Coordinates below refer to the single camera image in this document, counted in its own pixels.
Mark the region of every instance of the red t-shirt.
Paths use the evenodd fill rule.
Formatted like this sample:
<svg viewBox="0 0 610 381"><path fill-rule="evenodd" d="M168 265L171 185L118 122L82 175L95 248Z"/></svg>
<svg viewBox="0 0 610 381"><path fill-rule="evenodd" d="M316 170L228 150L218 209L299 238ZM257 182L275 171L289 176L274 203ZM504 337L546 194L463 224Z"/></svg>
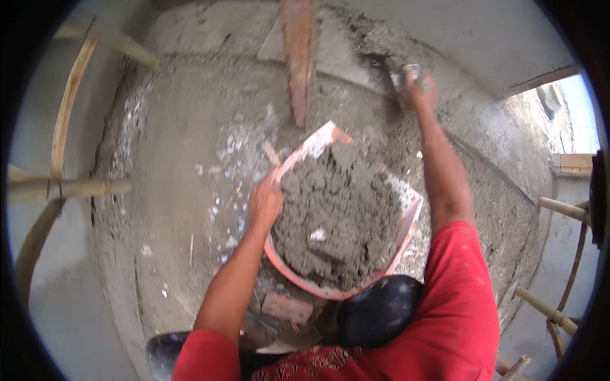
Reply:
<svg viewBox="0 0 610 381"><path fill-rule="evenodd" d="M455 221L435 234L425 282L413 322L383 348L313 347L256 371L252 380L491 380L500 325L474 227ZM172 376L239 378L237 346L209 330L188 336Z"/></svg>

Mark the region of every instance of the worker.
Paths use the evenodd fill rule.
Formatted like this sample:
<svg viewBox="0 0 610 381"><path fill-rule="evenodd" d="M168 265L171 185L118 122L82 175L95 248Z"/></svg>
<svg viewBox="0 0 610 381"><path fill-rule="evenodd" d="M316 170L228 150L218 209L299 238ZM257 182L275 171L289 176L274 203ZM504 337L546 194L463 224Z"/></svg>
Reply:
<svg viewBox="0 0 610 381"><path fill-rule="evenodd" d="M273 361L254 367L253 361L240 356L240 327L254 290L263 245L282 209L282 193L272 171L250 196L249 229L208 288L193 332L176 361L174 381L493 378L500 336L498 310L475 229L466 173L436 118L438 91L429 71L423 73L425 87L416 85L408 71L404 76L405 94L422 135L432 229L425 284L409 319L412 321L405 326L403 320L391 340L377 345L316 346L289 355L271 355ZM406 290L401 283L413 286L404 278L394 278L399 287L393 287L393 292ZM373 292L384 289L379 282ZM388 314L400 314L369 308L369 315L376 310L385 319ZM362 332L374 328L365 319L359 321Z"/></svg>

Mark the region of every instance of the cement mortar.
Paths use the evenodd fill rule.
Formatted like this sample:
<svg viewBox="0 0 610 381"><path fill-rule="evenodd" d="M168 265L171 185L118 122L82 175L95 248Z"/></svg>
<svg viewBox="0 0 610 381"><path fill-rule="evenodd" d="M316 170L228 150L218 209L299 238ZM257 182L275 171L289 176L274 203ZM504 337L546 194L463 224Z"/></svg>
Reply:
<svg viewBox="0 0 610 381"><path fill-rule="evenodd" d="M401 204L378 168L357 148L335 144L283 176L274 245L295 272L349 290L385 265L395 249ZM324 237L311 239L316 231Z"/></svg>

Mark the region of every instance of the right hand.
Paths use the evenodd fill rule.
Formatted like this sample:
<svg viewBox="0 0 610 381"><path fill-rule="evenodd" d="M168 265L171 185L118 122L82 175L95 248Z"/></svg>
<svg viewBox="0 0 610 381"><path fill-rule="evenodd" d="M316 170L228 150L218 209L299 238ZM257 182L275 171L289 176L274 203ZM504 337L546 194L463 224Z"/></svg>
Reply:
<svg viewBox="0 0 610 381"><path fill-rule="evenodd" d="M425 81L428 91L423 91L419 88L411 77L411 73L407 69L404 70L405 94L408 96L406 101L413 104L415 111L419 114L435 115L434 110L439 101L439 91L436 88L436 82L432 78L430 70L424 69L420 80Z"/></svg>
<svg viewBox="0 0 610 381"><path fill-rule="evenodd" d="M248 200L250 226L260 226L267 232L275 223L284 205L284 195L275 179L277 168L273 169L252 190Z"/></svg>

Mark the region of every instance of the orange bucket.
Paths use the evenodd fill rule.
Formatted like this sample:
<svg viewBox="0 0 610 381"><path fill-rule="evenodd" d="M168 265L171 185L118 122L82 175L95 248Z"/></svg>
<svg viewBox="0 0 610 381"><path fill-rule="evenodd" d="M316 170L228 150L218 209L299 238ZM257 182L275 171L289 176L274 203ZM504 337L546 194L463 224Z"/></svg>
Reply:
<svg viewBox="0 0 610 381"><path fill-rule="evenodd" d="M345 132L336 128L333 122L328 122L324 126L320 127L313 135L295 151L293 152L286 161L278 168L274 181L281 181L282 176L290 171L295 163L303 161L307 156L313 156L318 158L326 147L333 143L345 143L345 144L356 144L356 142ZM381 168L388 174L389 183L392 188L397 191L400 195L401 202L403 204L403 214L400 217L400 230L396 238L396 251L387 262L386 267L378 269L372 272L367 279L364 280L361 286L352 288L350 290L342 291L334 287L320 287L315 282L307 280L299 276L297 273L292 271L285 263L284 260L278 255L273 246L273 237L271 233L267 235L265 240L265 253L269 261L275 266L278 271L288 278L292 283L304 289L308 293L321 297L323 299L330 299L333 301L343 301L356 295L364 288L372 285L380 278L392 275L398 262L402 259L404 252L407 249L407 244L411 239L413 231L415 231L415 224L419 217L420 211L422 210L423 198L420 194L415 192L408 183L399 179L396 175L388 172L385 166Z"/></svg>

